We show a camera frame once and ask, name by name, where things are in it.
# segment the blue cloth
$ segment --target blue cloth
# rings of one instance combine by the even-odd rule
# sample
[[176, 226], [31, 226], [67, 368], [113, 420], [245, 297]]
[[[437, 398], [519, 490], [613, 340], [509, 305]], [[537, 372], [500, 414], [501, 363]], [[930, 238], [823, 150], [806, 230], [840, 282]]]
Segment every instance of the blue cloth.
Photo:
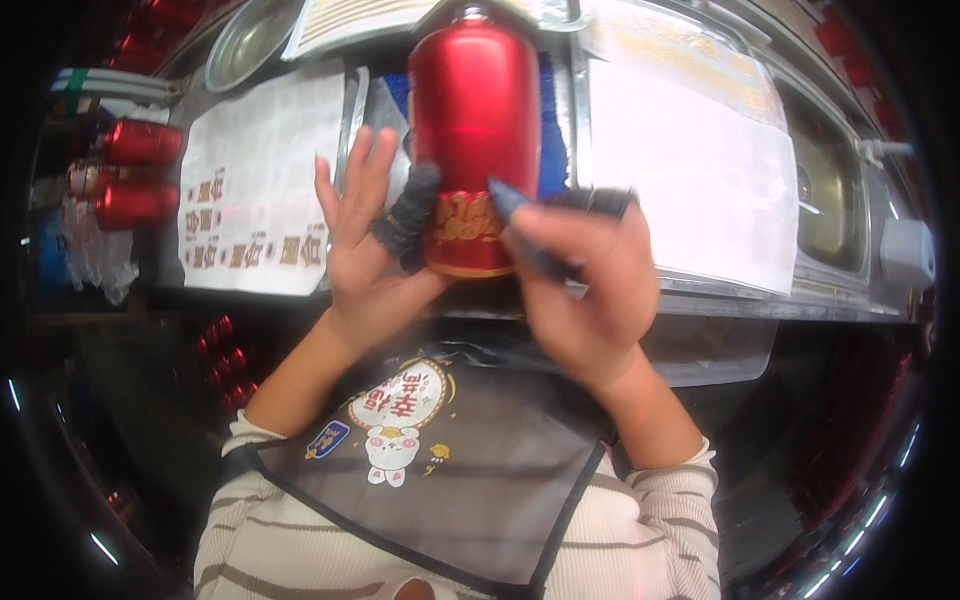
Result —
[[[557, 124], [556, 100], [553, 95], [553, 64], [550, 55], [540, 53], [540, 179], [537, 186], [537, 199], [542, 200], [551, 194], [564, 190], [566, 180], [566, 148]], [[408, 121], [407, 96], [410, 95], [410, 78], [404, 71], [384, 75], [383, 80], [390, 88], [396, 107]]]

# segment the sleeve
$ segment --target sleeve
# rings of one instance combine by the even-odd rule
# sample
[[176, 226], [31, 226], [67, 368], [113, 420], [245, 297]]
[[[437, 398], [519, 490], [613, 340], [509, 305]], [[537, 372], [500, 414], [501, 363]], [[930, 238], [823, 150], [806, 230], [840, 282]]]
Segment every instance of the sleeve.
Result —
[[669, 468], [630, 473], [626, 483], [637, 493], [639, 523], [669, 543], [669, 568], [677, 593], [689, 598], [720, 598], [717, 568], [719, 535], [710, 500], [717, 473], [709, 441], [691, 459]]
[[[236, 422], [230, 424], [230, 433], [233, 435], [224, 444], [222, 456], [244, 444], [283, 439], [283, 436], [249, 422], [243, 410], [237, 412], [237, 418]], [[194, 597], [212, 596], [216, 587], [213, 582], [227, 563], [236, 530], [253, 509], [282, 493], [263, 475], [251, 471], [228, 482], [213, 494], [210, 514], [200, 535], [197, 560], [193, 565]]]

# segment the left hand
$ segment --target left hand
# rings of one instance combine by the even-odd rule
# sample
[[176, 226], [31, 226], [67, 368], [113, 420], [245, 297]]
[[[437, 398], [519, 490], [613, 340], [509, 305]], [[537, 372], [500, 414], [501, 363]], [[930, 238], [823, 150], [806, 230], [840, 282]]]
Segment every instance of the left hand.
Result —
[[413, 321], [448, 285], [429, 269], [408, 277], [384, 276], [394, 258], [370, 227], [387, 199], [396, 132], [381, 130], [375, 146], [371, 128], [360, 128], [347, 158], [342, 197], [330, 182], [327, 161], [317, 158], [314, 178], [333, 244], [327, 257], [333, 306], [321, 321], [354, 358]]

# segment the brown apron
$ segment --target brown apron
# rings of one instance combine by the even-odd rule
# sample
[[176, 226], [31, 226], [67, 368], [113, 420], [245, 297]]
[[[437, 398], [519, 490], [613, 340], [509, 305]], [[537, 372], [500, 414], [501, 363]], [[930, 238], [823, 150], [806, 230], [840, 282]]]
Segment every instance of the brown apron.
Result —
[[612, 424], [562, 375], [467, 362], [396, 361], [319, 428], [231, 452], [228, 471], [254, 468], [362, 540], [479, 592], [542, 597]]

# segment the plastic bag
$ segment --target plastic bag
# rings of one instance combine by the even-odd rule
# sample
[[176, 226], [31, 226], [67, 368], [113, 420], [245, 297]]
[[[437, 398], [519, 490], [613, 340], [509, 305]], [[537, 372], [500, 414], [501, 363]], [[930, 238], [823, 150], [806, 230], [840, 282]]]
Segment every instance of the plastic bag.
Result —
[[103, 288], [104, 296], [119, 306], [130, 291], [130, 284], [140, 275], [130, 260], [132, 231], [100, 231], [93, 207], [87, 202], [64, 198], [61, 218], [66, 240], [66, 266], [78, 292], [88, 281]]

